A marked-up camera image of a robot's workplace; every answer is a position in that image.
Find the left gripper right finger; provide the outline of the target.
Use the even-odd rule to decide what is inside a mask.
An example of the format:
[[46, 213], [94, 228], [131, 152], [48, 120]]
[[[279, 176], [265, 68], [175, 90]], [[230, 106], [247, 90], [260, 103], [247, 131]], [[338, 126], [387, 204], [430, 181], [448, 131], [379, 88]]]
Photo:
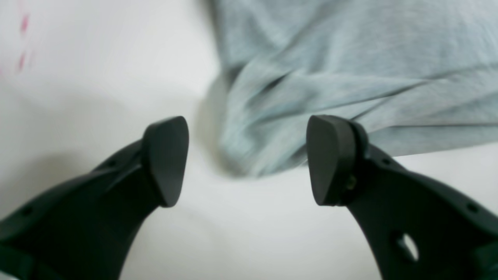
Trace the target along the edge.
[[478, 202], [407, 170], [348, 119], [311, 116], [306, 149], [315, 202], [350, 211], [384, 280], [497, 279], [497, 216]]

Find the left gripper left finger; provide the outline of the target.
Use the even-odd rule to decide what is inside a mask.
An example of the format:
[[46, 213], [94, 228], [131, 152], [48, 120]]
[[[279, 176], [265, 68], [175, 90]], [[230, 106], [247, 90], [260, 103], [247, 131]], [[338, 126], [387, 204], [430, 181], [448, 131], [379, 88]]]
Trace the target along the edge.
[[148, 216], [179, 200], [189, 148], [182, 116], [89, 173], [29, 200], [1, 220], [2, 280], [118, 280]]

